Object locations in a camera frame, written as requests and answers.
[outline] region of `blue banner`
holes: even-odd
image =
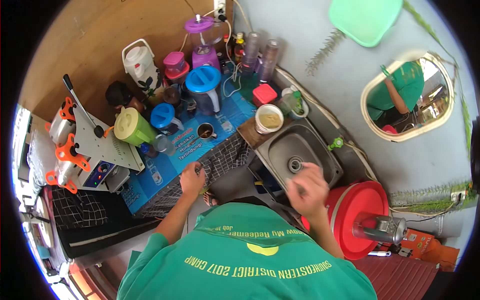
[[[227,94],[233,90],[230,82],[226,83],[225,90]],[[222,95],[222,108],[214,116],[205,116],[196,112],[195,116],[189,119],[186,111],[183,111],[179,118],[183,123],[184,130],[168,136],[168,140],[176,148],[173,156],[160,153],[157,157],[150,158],[140,153],[145,163],[145,170],[138,175],[132,172],[127,181],[129,187],[121,193],[130,212],[132,214],[137,212],[148,200],[178,176],[187,164],[198,160],[231,136],[238,126],[255,115],[255,111],[256,107],[237,92],[228,98]],[[214,133],[218,137],[208,142],[197,139],[192,143],[192,140],[198,137],[197,128],[202,123],[212,124]]]

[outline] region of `yellow pitcher lid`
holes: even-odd
[[[137,128],[138,115],[135,108],[121,108],[113,128],[113,133],[119,140],[125,140],[133,134],[135,128]]]

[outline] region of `checkered cloth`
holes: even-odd
[[[243,166],[251,150],[247,142],[236,132],[203,155],[198,161],[205,169],[205,184],[208,186],[229,170]],[[181,194],[180,177],[177,176],[168,186],[145,203],[133,217],[156,216],[162,218],[177,203]]]
[[[108,222],[107,213],[90,191],[72,194],[65,188],[52,186],[53,215],[58,229],[83,228]]]

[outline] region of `wooden board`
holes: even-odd
[[[288,125],[292,122],[292,118],[285,117],[283,126]],[[270,139],[276,134],[276,132],[269,134],[259,134],[255,129],[255,117],[251,117],[250,119],[246,120],[242,125],[237,127],[237,131],[253,150],[256,150],[261,144],[265,143],[268,139]]]
[[[211,0],[189,0],[194,11],[213,9]],[[233,2],[227,0],[227,18],[232,20]],[[178,51],[186,31],[185,22],[194,17],[183,0],[70,0],[45,33],[28,68],[19,103],[44,120],[52,120],[66,96],[71,96],[62,77],[69,74],[74,90],[85,109],[113,125],[114,109],[105,100],[105,91],[115,80],[125,82],[133,93],[142,91],[125,73],[122,49],[144,38],[155,54],[155,64]],[[222,25],[228,33],[227,24]],[[225,44],[216,44],[217,50]],[[187,39],[186,60],[192,44]]]

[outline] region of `foot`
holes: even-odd
[[[208,206],[218,205],[217,199],[214,198],[210,191],[204,193],[204,201]]]

